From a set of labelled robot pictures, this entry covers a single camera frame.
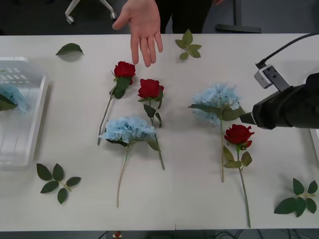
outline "plastic basket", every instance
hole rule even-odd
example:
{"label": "plastic basket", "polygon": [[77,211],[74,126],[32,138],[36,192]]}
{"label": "plastic basket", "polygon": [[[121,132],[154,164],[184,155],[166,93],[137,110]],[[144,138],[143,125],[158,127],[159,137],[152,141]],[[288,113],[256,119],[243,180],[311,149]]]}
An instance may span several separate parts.
{"label": "plastic basket", "polygon": [[15,85],[27,102],[27,113],[0,112],[0,170],[23,170],[33,160],[47,82],[26,58],[0,57],[0,84]]}

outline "loose leaf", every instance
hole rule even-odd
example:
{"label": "loose leaf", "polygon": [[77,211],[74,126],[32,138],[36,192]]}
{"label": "loose leaf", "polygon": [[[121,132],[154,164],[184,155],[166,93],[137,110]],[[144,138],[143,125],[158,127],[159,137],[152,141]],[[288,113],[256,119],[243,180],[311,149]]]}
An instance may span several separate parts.
{"label": "loose leaf", "polygon": [[184,61],[188,58],[188,56],[189,56],[188,52],[184,52],[184,53],[181,53],[179,58],[180,58],[180,60]]}
{"label": "loose leaf", "polygon": [[115,140],[109,140],[109,139],[107,139],[106,141],[107,141],[107,142],[110,142],[110,143],[120,144],[120,145],[122,145],[122,146],[124,146],[124,147],[128,146],[127,143],[125,143],[125,142],[123,142],[123,141],[120,141],[120,140],[115,141]]}
{"label": "loose leaf", "polygon": [[201,48],[201,45],[196,45],[196,44],[188,46],[188,49],[191,51],[198,51],[200,48]]}
{"label": "loose leaf", "polygon": [[50,193],[59,186],[59,182],[51,181],[46,183],[40,193]]}
{"label": "loose leaf", "polygon": [[155,114],[155,116],[159,119],[159,127],[161,128],[161,127],[162,127],[162,123],[161,123],[160,114],[157,112],[157,113]]}
{"label": "loose leaf", "polygon": [[177,46],[181,49],[185,49],[187,47],[186,43],[182,40],[175,40]]}
{"label": "loose leaf", "polygon": [[316,181],[311,182],[311,184],[308,187],[308,193],[313,194],[318,190],[318,185]]}
{"label": "loose leaf", "polygon": [[240,168],[242,165],[241,161],[228,162],[224,164],[225,168]]}
{"label": "loose leaf", "polygon": [[245,112],[243,111],[241,107],[235,110],[232,110],[230,107],[227,107],[223,110],[222,118],[223,118],[223,121],[233,121],[238,119],[244,113]]}
{"label": "loose leaf", "polygon": [[66,181],[66,186],[73,187],[73,186],[77,185],[80,181],[81,181],[81,178],[79,178],[79,177],[69,178],[69,180]]}
{"label": "loose leaf", "polygon": [[64,171],[60,164],[56,164],[53,169],[53,178],[56,181],[61,181],[64,178]]}
{"label": "loose leaf", "polygon": [[158,143],[156,143],[155,140],[153,140],[153,139],[148,139],[148,140],[147,140],[147,143],[148,143],[149,146],[150,146],[152,149],[154,149],[155,151],[160,151],[159,145],[158,145]]}
{"label": "loose leaf", "polygon": [[116,81],[116,89],[114,90],[114,96],[116,99],[120,99],[125,94],[126,89],[129,87],[131,82],[130,77],[119,77]]}
{"label": "loose leaf", "polygon": [[230,162],[234,162],[234,161],[235,161],[233,154],[232,154],[232,153],[229,151],[229,149],[226,148],[225,146],[224,146],[224,148],[223,148],[223,152],[224,152],[224,158],[225,158],[227,161],[230,161]]}
{"label": "loose leaf", "polygon": [[66,197],[68,196],[68,192],[65,188],[61,188],[58,192],[58,201],[60,204],[64,203]]}
{"label": "loose leaf", "polygon": [[294,198],[287,198],[283,200],[275,209],[275,214],[290,214],[296,209],[296,203]]}
{"label": "loose leaf", "polygon": [[150,117],[150,118],[153,118],[155,113],[156,113],[156,110],[148,105],[144,105],[144,110],[145,110],[146,114],[148,114],[148,117]]}
{"label": "loose leaf", "polygon": [[190,50],[189,53],[194,58],[200,58],[201,57],[201,55],[200,55],[200,53],[198,51]]}
{"label": "loose leaf", "polygon": [[183,42],[188,46],[193,42],[193,35],[191,34],[190,30],[188,29],[184,36],[183,36]]}
{"label": "loose leaf", "polygon": [[163,91],[160,90],[160,92],[159,92],[159,106],[158,106],[158,109],[160,109],[160,107],[161,107],[161,102],[163,100],[163,97],[164,97]]}
{"label": "loose leaf", "polygon": [[52,179],[50,171],[43,164],[36,164],[36,172],[38,173],[39,178],[42,180],[49,181]]}
{"label": "loose leaf", "polygon": [[311,198],[307,198],[306,199],[306,204],[307,204],[307,208],[308,210],[314,214],[317,210],[317,205],[316,203],[314,202],[314,200],[312,200]]}
{"label": "loose leaf", "polygon": [[303,198],[297,197],[296,198],[296,216],[297,218],[300,217],[306,209],[306,202]]}
{"label": "loose leaf", "polygon": [[65,55],[71,52],[81,52],[83,54],[83,51],[81,47],[78,44],[75,43],[69,43],[63,46],[58,53],[56,54],[57,56],[59,55]]}
{"label": "loose leaf", "polygon": [[300,195],[300,194],[304,193],[305,189],[304,189],[302,183],[299,182],[296,178],[294,178],[294,180],[293,180],[293,185],[294,185],[294,193],[296,195]]}
{"label": "loose leaf", "polygon": [[216,115],[219,115],[220,111],[221,111],[219,108],[216,108],[216,107],[199,105],[199,104],[192,104],[191,106],[189,106],[189,108],[199,109],[199,110],[205,111],[207,113],[214,113]]}
{"label": "loose leaf", "polygon": [[241,162],[245,167],[247,167],[253,161],[252,157],[250,156],[249,152],[244,152],[241,156]]}

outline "hydrangea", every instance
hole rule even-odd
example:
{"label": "hydrangea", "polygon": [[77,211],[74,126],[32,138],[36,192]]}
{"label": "hydrangea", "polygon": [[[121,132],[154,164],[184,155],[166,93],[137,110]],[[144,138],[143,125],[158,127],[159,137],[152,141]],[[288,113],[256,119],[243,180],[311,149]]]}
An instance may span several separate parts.
{"label": "hydrangea", "polygon": [[[235,92],[236,87],[229,87],[227,84],[216,84],[208,88],[200,94],[193,97],[194,104],[222,108],[229,106],[235,110],[240,107],[240,97]],[[213,125],[220,125],[220,119],[214,113],[206,113],[199,109],[194,109],[193,112],[201,119],[206,119]]]}
{"label": "hydrangea", "polygon": [[146,137],[155,137],[155,128],[148,126],[146,121],[139,117],[123,117],[110,120],[106,125],[106,132],[99,137],[124,143],[143,141]]}
{"label": "hydrangea", "polygon": [[26,113],[26,99],[17,87],[11,84],[0,84],[0,94],[7,97],[12,103],[17,105],[19,110]]}

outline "open palm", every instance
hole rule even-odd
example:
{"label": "open palm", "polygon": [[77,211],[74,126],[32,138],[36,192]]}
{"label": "open palm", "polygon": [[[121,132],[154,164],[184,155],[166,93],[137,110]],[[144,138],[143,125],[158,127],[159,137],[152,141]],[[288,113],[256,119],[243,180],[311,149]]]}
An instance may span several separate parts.
{"label": "open palm", "polygon": [[121,29],[129,24],[131,30],[131,50],[134,64],[139,62],[139,46],[145,65],[156,62],[155,41],[159,52],[163,51],[160,36],[160,14],[155,0],[128,0],[121,15],[113,24],[113,29]]}

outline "rose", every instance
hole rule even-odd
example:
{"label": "rose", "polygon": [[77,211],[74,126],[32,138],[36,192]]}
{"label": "rose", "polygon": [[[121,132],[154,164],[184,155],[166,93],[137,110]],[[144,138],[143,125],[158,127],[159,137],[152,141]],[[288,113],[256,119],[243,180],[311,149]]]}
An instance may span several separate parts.
{"label": "rose", "polygon": [[164,91],[164,87],[160,86],[159,81],[152,79],[141,79],[141,88],[139,89],[139,97],[141,98],[156,98],[160,96],[160,92]]}
{"label": "rose", "polygon": [[120,61],[118,65],[115,66],[114,74],[116,77],[131,77],[135,75],[135,65],[127,63],[125,61]]}
{"label": "rose", "polygon": [[254,132],[250,132],[249,130],[251,130],[251,126],[246,128],[243,125],[233,124],[231,128],[226,130],[225,139],[232,144],[239,144],[243,148],[248,148],[252,143],[248,139],[254,134]]}

